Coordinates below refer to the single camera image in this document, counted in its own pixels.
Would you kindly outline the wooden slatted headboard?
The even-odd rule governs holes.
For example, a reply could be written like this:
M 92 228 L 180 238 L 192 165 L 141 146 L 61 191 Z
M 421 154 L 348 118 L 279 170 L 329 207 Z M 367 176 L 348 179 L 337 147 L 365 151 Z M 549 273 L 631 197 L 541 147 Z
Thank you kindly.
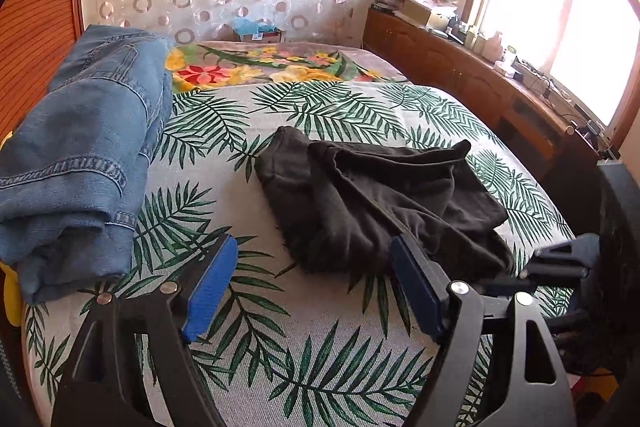
M 43 98 L 82 33 L 81 0 L 4 0 L 1 7 L 1 134 Z

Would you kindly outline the cardboard box on cabinet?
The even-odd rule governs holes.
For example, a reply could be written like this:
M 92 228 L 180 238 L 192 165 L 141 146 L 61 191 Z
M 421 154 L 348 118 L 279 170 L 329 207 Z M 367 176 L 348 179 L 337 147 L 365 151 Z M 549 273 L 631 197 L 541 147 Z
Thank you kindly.
M 404 0 L 400 12 L 422 27 L 444 31 L 450 18 L 456 15 L 455 9 L 446 6 L 431 6 L 416 0 Z

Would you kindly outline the black pants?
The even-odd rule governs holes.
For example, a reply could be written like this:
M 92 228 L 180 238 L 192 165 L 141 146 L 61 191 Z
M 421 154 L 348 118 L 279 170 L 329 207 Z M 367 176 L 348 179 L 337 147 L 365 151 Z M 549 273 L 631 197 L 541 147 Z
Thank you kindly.
M 311 140 L 281 127 L 255 161 L 291 257 L 309 272 L 384 273 L 390 243 L 409 234 L 450 279 L 512 271 L 497 229 L 506 210 L 466 156 L 471 144 L 413 150 Z

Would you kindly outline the wooden side cabinet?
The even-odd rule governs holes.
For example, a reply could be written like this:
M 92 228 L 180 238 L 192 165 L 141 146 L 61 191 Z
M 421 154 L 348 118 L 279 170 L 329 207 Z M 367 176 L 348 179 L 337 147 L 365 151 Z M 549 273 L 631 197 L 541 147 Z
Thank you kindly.
M 585 181 L 597 173 L 597 153 L 565 119 L 463 46 L 375 8 L 368 11 L 362 45 L 413 83 L 453 95 L 537 180 Z

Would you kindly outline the floral blanket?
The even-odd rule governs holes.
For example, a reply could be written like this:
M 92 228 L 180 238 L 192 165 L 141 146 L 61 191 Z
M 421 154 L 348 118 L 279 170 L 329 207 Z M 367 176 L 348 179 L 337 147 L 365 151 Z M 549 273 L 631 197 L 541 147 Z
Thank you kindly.
M 369 51 L 314 42 L 180 44 L 168 53 L 165 67 L 177 93 L 255 83 L 407 80 Z

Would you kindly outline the folded blue jeans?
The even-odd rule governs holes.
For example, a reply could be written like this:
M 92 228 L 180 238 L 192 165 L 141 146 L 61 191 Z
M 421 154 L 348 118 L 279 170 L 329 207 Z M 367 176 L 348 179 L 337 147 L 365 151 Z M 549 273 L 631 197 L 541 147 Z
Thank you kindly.
M 2 146 L 1 260 L 26 303 L 129 272 L 171 113 L 171 48 L 151 31 L 88 27 Z

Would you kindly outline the blue tissue box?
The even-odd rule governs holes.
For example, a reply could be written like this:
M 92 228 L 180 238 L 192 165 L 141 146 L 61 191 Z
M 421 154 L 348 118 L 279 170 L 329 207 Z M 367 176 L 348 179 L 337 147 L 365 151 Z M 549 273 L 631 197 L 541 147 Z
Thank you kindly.
M 245 17 L 232 20 L 231 28 L 235 39 L 241 42 L 279 43 L 283 37 L 283 31 L 272 23 L 258 22 Z

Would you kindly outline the palm leaf bedspread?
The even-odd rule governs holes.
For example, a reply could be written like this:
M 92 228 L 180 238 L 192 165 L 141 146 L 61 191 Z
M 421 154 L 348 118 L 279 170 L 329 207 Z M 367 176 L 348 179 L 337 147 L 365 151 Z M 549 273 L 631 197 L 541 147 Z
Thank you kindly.
M 437 352 L 373 213 L 452 279 L 521 270 L 570 227 L 462 103 L 403 82 L 276 81 L 175 95 L 130 271 L 141 297 L 230 234 L 239 259 L 191 352 L 231 426 L 397 426 Z

